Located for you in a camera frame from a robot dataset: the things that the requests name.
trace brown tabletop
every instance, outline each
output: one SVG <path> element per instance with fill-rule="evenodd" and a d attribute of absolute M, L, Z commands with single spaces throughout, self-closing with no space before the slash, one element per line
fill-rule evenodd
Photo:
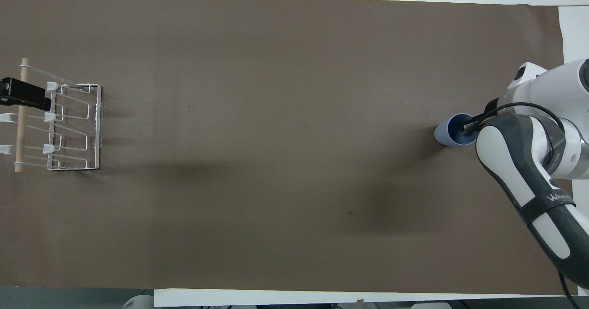
<path fill-rule="evenodd" d="M 562 292 L 474 147 L 433 139 L 523 62 L 562 63 L 556 7 L 0 0 L 0 17 L 3 76 L 28 57 L 104 87 L 100 170 L 0 158 L 1 284 Z"/>

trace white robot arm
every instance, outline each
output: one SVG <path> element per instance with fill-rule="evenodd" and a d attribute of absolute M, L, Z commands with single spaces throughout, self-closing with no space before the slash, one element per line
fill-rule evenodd
<path fill-rule="evenodd" d="M 507 93 L 462 127 L 463 135 L 479 131 L 481 164 L 558 271 L 582 288 L 589 288 L 589 219 L 553 179 L 589 179 L 588 112 L 589 59 L 553 70 L 525 63 Z"/>

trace black clamp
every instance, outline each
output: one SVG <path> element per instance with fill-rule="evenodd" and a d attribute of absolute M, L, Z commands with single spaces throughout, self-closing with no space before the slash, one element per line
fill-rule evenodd
<path fill-rule="evenodd" d="M 536 220 L 536 218 L 540 217 L 544 212 L 563 204 L 577 206 L 571 196 L 562 189 L 541 193 L 521 207 L 519 210 L 520 217 L 526 226 L 529 226 L 532 221 Z"/>
<path fill-rule="evenodd" d="M 15 78 L 4 78 L 0 84 L 0 104 L 24 105 L 43 111 L 51 110 L 51 99 L 45 97 L 45 90 Z"/>

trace white wire rack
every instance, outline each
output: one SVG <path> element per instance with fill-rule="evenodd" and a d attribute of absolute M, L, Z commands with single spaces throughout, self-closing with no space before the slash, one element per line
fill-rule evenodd
<path fill-rule="evenodd" d="M 15 165 L 44 167 L 48 170 L 95 170 L 99 168 L 102 130 L 102 87 L 98 84 L 76 84 L 55 74 L 29 65 L 31 72 L 48 76 L 46 97 L 51 99 L 49 112 L 38 116 L 27 114 L 27 130 L 45 133 L 47 143 L 24 146 L 24 160 Z M 0 114 L 0 122 L 18 123 L 17 113 Z M 35 138 L 27 135 L 27 143 Z M 15 145 L 0 145 L 0 154 L 15 154 Z"/>

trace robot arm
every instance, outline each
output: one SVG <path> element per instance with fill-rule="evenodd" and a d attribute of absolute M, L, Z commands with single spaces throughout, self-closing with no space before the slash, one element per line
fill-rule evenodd
<path fill-rule="evenodd" d="M 480 131 L 477 155 L 557 269 L 589 288 L 589 220 L 551 177 L 585 173 L 580 156 L 589 149 L 577 127 L 562 122 L 564 133 L 548 118 L 499 114 Z"/>

